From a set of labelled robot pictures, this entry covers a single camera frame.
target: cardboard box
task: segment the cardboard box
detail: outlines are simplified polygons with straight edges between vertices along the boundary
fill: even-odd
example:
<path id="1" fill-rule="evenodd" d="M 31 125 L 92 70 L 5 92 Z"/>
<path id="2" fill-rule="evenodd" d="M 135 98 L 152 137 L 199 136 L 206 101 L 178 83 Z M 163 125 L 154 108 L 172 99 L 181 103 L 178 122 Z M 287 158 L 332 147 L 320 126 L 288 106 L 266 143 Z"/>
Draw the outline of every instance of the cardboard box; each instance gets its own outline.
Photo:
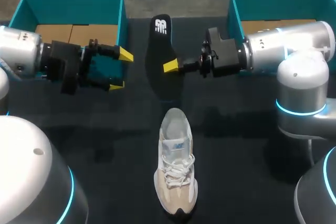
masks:
<path id="1" fill-rule="evenodd" d="M 35 32 L 42 36 L 45 43 L 53 40 L 69 43 L 72 25 L 37 25 Z"/>
<path id="2" fill-rule="evenodd" d="M 259 31 L 269 29 L 273 30 L 278 27 L 302 25 L 306 23 L 316 22 L 315 19 L 290 19 L 290 20 L 258 20 L 258 21 L 242 21 L 241 26 L 244 34 L 254 34 Z"/>
<path id="3" fill-rule="evenodd" d="M 85 26 L 86 32 L 75 32 L 72 37 L 73 26 Z M 81 46 L 96 37 L 101 44 L 125 47 L 127 39 L 124 0 L 21 0 L 9 27 L 36 31 L 45 42 L 77 41 Z M 123 78 L 121 61 L 103 56 L 94 60 L 92 72 L 106 78 Z"/>
<path id="4" fill-rule="evenodd" d="M 230 38 L 243 42 L 245 34 L 257 30 L 321 20 L 336 33 L 335 17 L 336 0 L 230 0 L 228 31 Z M 336 57 L 329 68 L 336 70 Z"/>
<path id="5" fill-rule="evenodd" d="M 99 44 L 114 46 L 117 42 L 118 26 L 88 25 L 72 27 L 69 43 L 87 46 L 90 39 L 98 39 Z"/>

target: blue led ring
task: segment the blue led ring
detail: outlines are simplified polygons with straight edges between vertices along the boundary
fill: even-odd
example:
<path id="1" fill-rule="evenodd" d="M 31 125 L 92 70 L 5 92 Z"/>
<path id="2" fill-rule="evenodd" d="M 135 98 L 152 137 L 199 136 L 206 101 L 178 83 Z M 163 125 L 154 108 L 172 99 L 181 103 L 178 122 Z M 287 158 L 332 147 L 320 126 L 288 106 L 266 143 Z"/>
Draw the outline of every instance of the blue led ring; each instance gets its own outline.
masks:
<path id="1" fill-rule="evenodd" d="M 74 188 L 75 188 L 75 185 L 74 185 L 74 181 L 73 181 L 73 175 L 72 175 L 72 172 L 69 168 L 69 171 L 70 171 L 70 176 L 71 176 L 71 194 L 70 194 L 70 199 L 69 199 L 69 202 L 68 202 L 68 205 L 66 207 L 66 209 L 64 210 L 64 213 L 62 214 L 61 218 L 56 222 L 56 224 L 61 224 L 62 221 L 64 220 L 65 216 L 67 215 L 69 209 L 70 209 L 70 206 L 71 206 L 71 202 L 72 202 L 72 199 L 74 197 Z"/>
<path id="2" fill-rule="evenodd" d="M 278 106 L 279 109 L 281 109 L 282 111 L 284 111 L 288 114 L 291 114 L 291 115 L 315 115 L 315 114 L 320 113 L 326 107 L 326 104 L 325 104 L 322 108 L 320 108 L 319 110 L 316 110 L 314 112 L 298 113 L 298 112 L 293 112 L 293 111 L 290 111 L 290 110 L 286 110 L 285 108 L 281 107 L 281 105 L 278 103 L 278 100 L 276 100 L 276 105 Z"/>
<path id="3" fill-rule="evenodd" d="M 334 204 L 336 205 L 336 198 L 334 193 L 331 190 L 331 187 L 329 185 L 329 181 L 328 181 L 328 177 L 327 177 L 327 161 L 328 161 L 328 157 L 330 155 L 330 153 L 335 149 L 335 147 L 333 149 L 331 149 L 331 151 L 326 155 L 325 159 L 324 159 L 324 163 L 323 163 L 323 176 L 324 176 L 324 182 L 325 182 L 325 186 L 327 187 L 328 193 L 332 199 L 332 201 L 334 201 Z"/>

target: cable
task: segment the cable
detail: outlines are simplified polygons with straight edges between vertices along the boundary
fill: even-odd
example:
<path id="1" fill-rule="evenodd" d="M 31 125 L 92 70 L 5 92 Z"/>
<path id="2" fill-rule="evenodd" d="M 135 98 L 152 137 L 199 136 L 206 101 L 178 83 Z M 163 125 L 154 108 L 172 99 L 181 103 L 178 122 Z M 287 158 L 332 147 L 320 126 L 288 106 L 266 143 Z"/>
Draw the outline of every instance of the cable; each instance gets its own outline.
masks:
<path id="1" fill-rule="evenodd" d="M 0 67 L 2 67 L 7 74 L 12 76 L 15 80 L 22 81 L 20 76 L 18 76 L 2 58 L 0 58 Z"/>

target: beige suede panel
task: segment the beige suede panel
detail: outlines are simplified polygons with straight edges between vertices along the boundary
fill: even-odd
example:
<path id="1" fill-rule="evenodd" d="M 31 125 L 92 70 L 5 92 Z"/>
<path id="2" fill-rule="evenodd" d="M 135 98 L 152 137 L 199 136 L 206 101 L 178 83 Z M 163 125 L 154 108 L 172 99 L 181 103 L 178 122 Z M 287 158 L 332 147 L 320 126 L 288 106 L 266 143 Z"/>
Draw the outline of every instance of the beige suede panel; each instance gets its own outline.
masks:
<path id="1" fill-rule="evenodd" d="M 185 185 L 180 187 L 168 188 L 164 179 L 164 172 L 158 171 L 158 193 L 161 199 L 161 203 L 164 205 L 165 209 L 171 213 L 175 214 L 176 211 L 181 208 L 186 214 L 191 212 L 196 202 L 196 193 L 191 202 L 189 202 L 189 187 L 190 185 Z"/>

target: shoe lace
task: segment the shoe lace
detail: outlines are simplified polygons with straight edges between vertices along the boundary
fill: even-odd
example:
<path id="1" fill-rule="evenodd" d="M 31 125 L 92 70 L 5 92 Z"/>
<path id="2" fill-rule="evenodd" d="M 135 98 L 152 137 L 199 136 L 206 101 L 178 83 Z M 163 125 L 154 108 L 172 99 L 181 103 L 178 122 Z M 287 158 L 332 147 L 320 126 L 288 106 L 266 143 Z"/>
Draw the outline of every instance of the shoe lace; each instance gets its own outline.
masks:
<path id="1" fill-rule="evenodd" d="M 163 171 L 166 184 L 169 187 L 182 187 L 190 183 L 190 178 L 188 178 L 187 175 L 190 172 L 191 166 L 195 162 L 195 157 L 193 154 L 189 155 L 188 161 L 183 160 L 183 164 L 176 164 L 175 161 L 169 163 L 165 160 L 164 156 L 162 156 L 162 160 L 166 164 L 163 168 Z"/>

